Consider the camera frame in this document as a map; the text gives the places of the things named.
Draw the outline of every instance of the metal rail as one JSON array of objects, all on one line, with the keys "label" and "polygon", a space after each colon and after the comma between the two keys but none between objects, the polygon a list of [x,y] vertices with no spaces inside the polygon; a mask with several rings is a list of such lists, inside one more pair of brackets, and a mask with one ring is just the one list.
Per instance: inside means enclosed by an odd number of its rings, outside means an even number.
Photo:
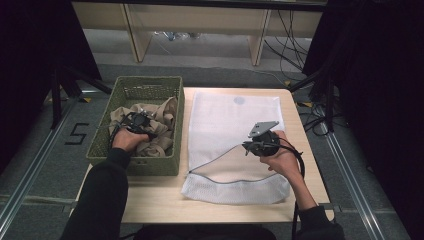
[{"label": "metal rail", "polygon": [[[318,108],[318,112],[321,115],[324,115],[324,111],[322,110],[322,108]],[[325,123],[321,123],[321,128],[324,132],[327,132],[327,126]],[[350,168],[350,165],[340,147],[339,142],[337,141],[334,132],[329,132],[327,134],[327,143],[330,146],[332,153],[334,154],[337,165],[340,169],[340,172],[342,173],[343,179],[347,185],[350,195],[352,196],[353,202],[355,203],[355,206],[358,210],[359,215],[362,218],[362,221],[370,238],[378,240],[386,239],[370,204],[368,203],[364,193],[361,190],[361,187],[359,186],[355,178],[352,169]]]},{"label": "metal rail", "polygon": [[67,102],[65,108],[63,109],[63,118],[58,123],[55,129],[52,129],[35,156],[34,160],[31,162],[31,165],[28,167],[25,175],[19,182],[13,194],[10,196],[5,207],[3,208],[0,214],[0,239],[3,239],[6,234],[7,229],[15,218],[17,212],[19,211],[22,202],[25,200],[25,196],[31,189],[32,184],[40,173],[41,168],[43,167],[46,159],[48,158],[58,134],[61,132],[66,119],[71,112],[72,108],[77,103],[77,98],[70,98]]}]

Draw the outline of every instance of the crumpled cloth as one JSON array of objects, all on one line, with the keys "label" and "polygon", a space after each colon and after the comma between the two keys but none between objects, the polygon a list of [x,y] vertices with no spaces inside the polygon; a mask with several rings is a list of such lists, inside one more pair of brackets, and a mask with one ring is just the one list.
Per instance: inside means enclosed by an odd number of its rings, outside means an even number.
[{"label": "crumpled cloth", "polygon": [[271,204],[290,194],[287,179],[241,146],[257,122],[279,121],[279,97],[196,92],[188,134],[189,173],[181,193],[219,204]]},{"label": "crumpled cloth", "polygon": [[111,124],[109,134],[112,134],[115,125],[118,124],[124,116],[130,112],[141,112],[141,109],[147,111],[152,116],[149,126],[144,129],[157,135],[150,142],[140,143],[134,156],[136,157],[164,157],[166,150],[173,145],[173,129],[175,125],[175,114],[178,101],[176,97],[171,97],[161,105],[138,103],[132,105],[129,109],[119,107],[110,113]]}]

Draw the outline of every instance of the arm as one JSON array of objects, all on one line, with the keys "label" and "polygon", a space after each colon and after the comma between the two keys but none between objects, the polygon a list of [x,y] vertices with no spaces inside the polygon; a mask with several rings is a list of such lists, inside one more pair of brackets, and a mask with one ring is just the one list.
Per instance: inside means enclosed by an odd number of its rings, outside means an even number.
[{"label": "arm", "polygon": [[[283,131],[276,131],[281,139],[287,140]],[[283,146],[291,147],[288,142],[280,140]],[[275,170],[287,178],[293,188],[302,227],[297,233],[300,240],[309,239],[344,239],[343,228],[338,224],[331,223],[325,215],[324,208],[318,206],[309,192],[305,181],[299,171],[296,157],[287,149],[280,148],[278,152],[269,157],[261,157],[262,163],[268,164],[268,170]]]},{"label": "arm", "polygon": [[117,133],[107,159],[88,173],[62,240],[118,239],[128,194],[128,153],[148,140],[146,134],[133,134],[126,129]]}]

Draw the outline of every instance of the mesh laundry bag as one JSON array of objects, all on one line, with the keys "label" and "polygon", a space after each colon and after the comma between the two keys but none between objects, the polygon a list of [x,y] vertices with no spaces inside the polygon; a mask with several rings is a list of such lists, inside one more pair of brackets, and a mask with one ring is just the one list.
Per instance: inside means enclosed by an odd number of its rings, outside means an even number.
[{"label": "mesh laundry bag", "polygon": [[219,204],[272,204],[290,194],[287,180],[241,146],[257,122],[278,121],[279,97],[196,92],[189,124],[189,173],[181,193]]}]

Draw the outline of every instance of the plastic basket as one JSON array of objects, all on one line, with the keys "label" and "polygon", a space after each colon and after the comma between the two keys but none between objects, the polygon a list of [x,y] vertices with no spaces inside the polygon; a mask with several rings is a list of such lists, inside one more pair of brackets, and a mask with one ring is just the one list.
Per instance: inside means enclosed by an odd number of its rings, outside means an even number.
[{"label": "plastic basket", "polygon": [[[181,77],[118,77],[100,126],[110,125],[110,113],[119,107],[130,108],[136,103],[160,105],[170,97],[177,97],[178,106],[173,132],[174,144],[165,157],[131,157],[127,168],[130,176],[176,176],[178,175],[184,115],[184,89]],[[92,165],[106,159],[109,147],[107,127],[99,127],[87,152]]]}]

